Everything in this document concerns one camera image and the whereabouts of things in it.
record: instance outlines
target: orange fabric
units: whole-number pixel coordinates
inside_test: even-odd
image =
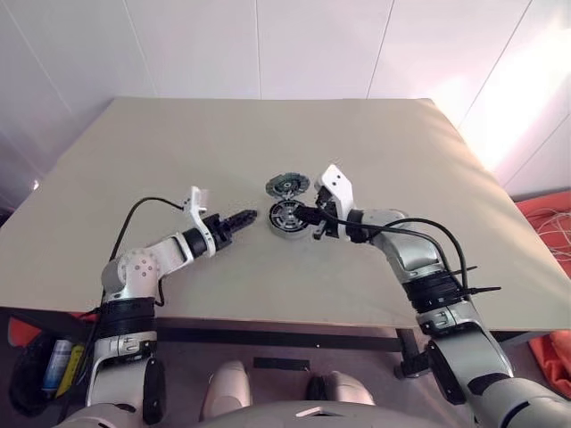
[[[74,317],[80,317],[81,312],[71,313]],[[85,318],[86,320],[95,320],[95,316],[89,316]],[[8,324],[8,342],[14,346],[28,346],[28,343],[32,342],[36,336],[41,332],[39,328],[33,325],[26,324],[17,318],[10,317],[10,322]]]
[[[571,211],[571,191],[553,193],[541,198],[519,202],[517,204],[529,223],[537,230],[554,212]],[[571,220],[561,220],[563,229],[571,229]],[[541,232],[557,229],[552,225],[542,227]],[[553,247],[567,245],[561,233],[542,235],[543,241]],[[571,261],[560,261],[559,264],[571,277]],[[532,352],[550,385],[571,399],[571,330],[561,330],[537,337],[529,342]]]

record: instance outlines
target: table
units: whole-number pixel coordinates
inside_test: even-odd
[[[60,158],[0,229],[0,306],[84,311],[120,225],[139,198],[211,191],[210,212],[260,219],[215,259],[165,282],[168,319],[410,328],[414,311],[382,253],[367,245],[291,242],[265,221],[278,173],[311,179],[331,162],[359,208],[398,208],[446,225],[461,242],[491,330],[571,326],[571,287],[534,230],[429,100],[239,101],[120,98]],[[312,203],[312,188],[300,199]],[[187,227],[149,203],[122,248]],[[453,247],[438,232],[453,266]]]

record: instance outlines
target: black cable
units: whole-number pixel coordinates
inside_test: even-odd
[[[125,220],[123,221],[123,226],[121,226],[119,234],[117,235],[117,240],[115,241],[115,244],[113,245],[113,249],[111,251],[111,256],[109,257],[109,261],[112,261],[113,259],[115,259],[117,257],[119,247],[121,245],[121,242],[123,241],[123,237],[125,236],[125,233],[127,232],[128,224],[131,221],[133,214],[135,214],[135,211],[137,210],[137,208],[139,208],[143,203],[148,202],[148,201],[163,202],[163,203],[166,203],[167,205],[170,205],[173,208],[176,208],[177,210],[183,209],[183,207],[181,207],[180,205],[177,205],[174,202],[171,202],[171,201],[164,199],[164,198],[155,197],[155,196],[147,196],[147,197],[137,201],[131,207],[127,216],[125,217]],[[159,295],[161,298],[162,305],[164,305],[164,295],[162,293],[161,282],[159,282]],[[101,307],[103,305],[103,298],[104,297],[105,297],[105,291],[103,291],[101,294],[101,300],[99,301],[99,307]],[[84,315],[90,315],[91,313],[96,313],[97,311],[98,311],[98,308],[95,308],[89,312],[86,312],[86,314],[84,314]],[[101,317],[97,318],[96,321],[91,326],[91,330],[89,331],[89,336],[87,337],[85,348],[84,348],[83,352],[81,353],[81,356],[79,357],[78,370],[76,370],[75,373],[73,374],[73,378],[71,380],[71,386],[70,386],[69,390],[65,393],[65,399],[64,399],[64,402],[62,404],[62,409],[60,410],[60,414],[59,414],[58,421],[57,421],[58,424],[63,422],[63,420],[67,416],[68,410],[70,408],[71,396],[73,395],[73,392],[75,391],[76,387],[78,386],[78,379],[82,379],[84,372],[87,370],[87,361],[88,361],[87,355],[91,352],[91,349],[95,345],[95,332],[97,331],[97,328],[99,326],[100,319],[101,319]]]
[[[425,239],[425,240],[429,241],[436,248],[436,251],[438,252],[438,256],[440,257],[440,259],[443,262],[444,268],[448,272],[451,272],[450,265],[448,264],[448,259],[446,259],[446,255],[444,254],[443,247],[438,243],[438,241],[436,241],[430,235],[425,235],[425,234],[422,234],[420,232],[415,232],[414,230],[397,229],[396,227],[368,225],[365,223],[357,223],[354,221],[341,220],[340,218],[332,216],[331,214],[329,214],[327,211],[323,210],[322,208],[318,208],[318,210],[323,216],[327,217],[329,220],[334,221],[335,223],[338,223],[340,225],[360,227],[361,229],[367,229],[367,230],[376,230],[379,233],[387,232],[390,234],[410,235],[410,236],[416,236],[417,238]]]
[[[462,247],[460,246],[458,239],[456,239],[456,236],[454,236],[454,234],[450,230],[448,230],[445,226],[443,226],[440,223],[437,223],[433,220],[429,220],[427,218],[414,218],[414,217],[413,218],[402,218],[400,220],[392,221],[391,223],[388,223],[386,226],[391,227],[391,226],[401,225],[403,223],[424,223],[426,225],[436,227],[437,229],[442,231],[448,237],[448,239],[450,239],[450,241],[452,242],[452,245],[454,245],[454,249],[458,253],[458,259],[459,259],[459,263],[460,263],[460,275],[462,278],[462,287],[467,289],[468,288],[468,269],[466,266],[466,258],[464,257],[464,251],[462,250]]]

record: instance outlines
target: floor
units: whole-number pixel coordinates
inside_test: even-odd
[[[6,331],[7,316],[0,310],[0,332]],[[516,375],[545,384],[526,344],[506,348]],[[59,408],[49,407],[41,416],[28,419],[12,409],[7,397],[11,368],[20,350],[0,341],[0,416],[2,426],[44,428],[53,426]],[[307,371],[259,369],[252,367],[255,357],[298,358],[310,361],[313,373],[339,370],[361,380],[379,406],[389,407],[425,418],[442,427],[472,426],[464,407],[447,403],[428,374],[400,381],[393,376],[398,354],[368,350],[324,350],[283,347],[256,347],[206,343],[161,342],[158,358],[167,367],[168,413],[158,428],[192,426],[198,418],[209,377],[225,361],[240,359],[249,371],[254,403],[302,399]]]

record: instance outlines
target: white wall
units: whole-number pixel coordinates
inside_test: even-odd
[[[117,95],[430,97],[510,194],[571,185],[569,0],[0,0],[0,205]]]

